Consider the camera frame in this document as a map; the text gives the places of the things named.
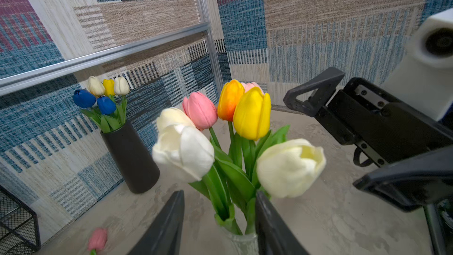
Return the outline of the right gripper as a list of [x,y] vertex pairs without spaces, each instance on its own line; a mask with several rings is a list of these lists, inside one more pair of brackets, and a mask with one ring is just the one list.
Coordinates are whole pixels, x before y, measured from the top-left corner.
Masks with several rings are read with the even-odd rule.
[[344,76],[329,67],[290,89],[283,102],[315,117],[339,144],[355,145],[356,166],[388,165],[355,181],[357,190],[406,213],[451,197],[452,130],[362,78],[352,78],[325,105]]

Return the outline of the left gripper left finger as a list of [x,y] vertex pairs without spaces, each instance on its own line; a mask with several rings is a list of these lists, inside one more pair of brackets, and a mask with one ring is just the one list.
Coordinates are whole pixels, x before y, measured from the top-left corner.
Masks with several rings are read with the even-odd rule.
[[178,255],[184,211],[184,192],[175,191],[129,255]]

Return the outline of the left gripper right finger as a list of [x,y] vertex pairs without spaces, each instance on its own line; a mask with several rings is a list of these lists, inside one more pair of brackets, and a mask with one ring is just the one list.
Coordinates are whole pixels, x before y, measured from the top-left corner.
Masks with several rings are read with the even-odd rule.
[[309,255],[262,191],[256,196],[256,233],[260,255]]

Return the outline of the clear glass vase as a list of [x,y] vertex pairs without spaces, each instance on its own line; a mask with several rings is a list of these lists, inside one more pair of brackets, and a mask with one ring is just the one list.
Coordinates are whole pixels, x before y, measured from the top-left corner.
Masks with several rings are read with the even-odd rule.
[[259,255],[258,236],[256,234],[236,235],[220,227],[236,255]]

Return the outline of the black cylindrical vase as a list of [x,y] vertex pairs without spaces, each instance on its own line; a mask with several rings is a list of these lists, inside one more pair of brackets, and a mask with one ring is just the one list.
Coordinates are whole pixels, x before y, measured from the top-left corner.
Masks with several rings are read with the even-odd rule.
[[155,186],[160,170],[129,121],[101,137],[132,193],[142,194]]

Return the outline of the tulip bunch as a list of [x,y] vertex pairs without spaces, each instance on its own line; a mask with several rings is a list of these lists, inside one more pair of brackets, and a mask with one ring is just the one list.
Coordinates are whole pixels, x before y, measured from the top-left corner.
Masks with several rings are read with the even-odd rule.
[[306,139],[270,146],[257,158],[252,183],[273,198],[302,196],[326,166],[324,149]]

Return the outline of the yellow tulip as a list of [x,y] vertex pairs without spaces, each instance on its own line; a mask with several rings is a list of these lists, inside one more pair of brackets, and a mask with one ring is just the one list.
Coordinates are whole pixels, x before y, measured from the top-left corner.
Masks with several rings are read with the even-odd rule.
[[233,125],[241,137],[245,172],[252,176],[256,161],[255,141],[265,137],[270,130],[271,97],[258,87],[247,91],[235,109]]
[[105,96],[115,96],[115,91],[114,91],[114,80],[112,79],[104,79],[103,80],[103,86],[105,88]]

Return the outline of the deep pink tulip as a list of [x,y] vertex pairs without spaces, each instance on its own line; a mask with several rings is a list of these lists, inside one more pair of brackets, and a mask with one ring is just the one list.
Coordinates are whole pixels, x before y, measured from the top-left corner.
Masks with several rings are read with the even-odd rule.
[[213,102],[200,92],[192,92],[182,102],[183,111],[200,130],[208,129],[217,147],[221,148],[213,126],[218,120],[217,108]]

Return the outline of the light pink tulip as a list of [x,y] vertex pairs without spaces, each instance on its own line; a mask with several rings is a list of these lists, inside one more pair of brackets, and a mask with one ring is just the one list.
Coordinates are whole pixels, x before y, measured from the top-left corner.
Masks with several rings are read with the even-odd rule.
[[251,82],[251,83],[243,83],[243,82],[241,82],[241,84],[243,85],[245,93],[248,92],[249,90],[253,89],[253,88],[258,88],[261,91],[261,94],[264,94],[262,88],[256,82]]

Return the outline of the blue tulip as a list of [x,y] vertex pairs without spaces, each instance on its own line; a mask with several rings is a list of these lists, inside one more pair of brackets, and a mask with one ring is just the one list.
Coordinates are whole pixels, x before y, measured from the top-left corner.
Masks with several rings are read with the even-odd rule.
[[97,99],[98,108],[101,113],[100,129],[103,133],[110,133],[122,127],[122,120],[119,115],[117,104],[106,96]]
[[76,90],[73,94],[74,103],[81,108],[81,113],[93,121],[99,128],[101,126],[100,114],[93,110],[96,103],[96,97],[88,90]]

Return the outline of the orange tulip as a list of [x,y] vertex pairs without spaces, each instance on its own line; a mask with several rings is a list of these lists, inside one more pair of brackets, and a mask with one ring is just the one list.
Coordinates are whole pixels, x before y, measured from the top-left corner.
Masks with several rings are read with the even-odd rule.
[[228,122],[232,150],[235,149],[233,117],[239,100],[245,93],[244,86],[238,80],[231,80],[225,83],[217,107],[218,117]]

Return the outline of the cream white tulip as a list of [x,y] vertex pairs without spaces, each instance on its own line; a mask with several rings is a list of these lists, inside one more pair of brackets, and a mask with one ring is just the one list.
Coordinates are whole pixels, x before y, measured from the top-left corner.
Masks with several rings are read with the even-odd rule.
[[127,98],[126,95],[129,94],[130,87],[127,80],[124,77],[117,77],[114,79],[114,94],[121,98],[119,115],[122,124],[126,123],[126,107],[127,107]]

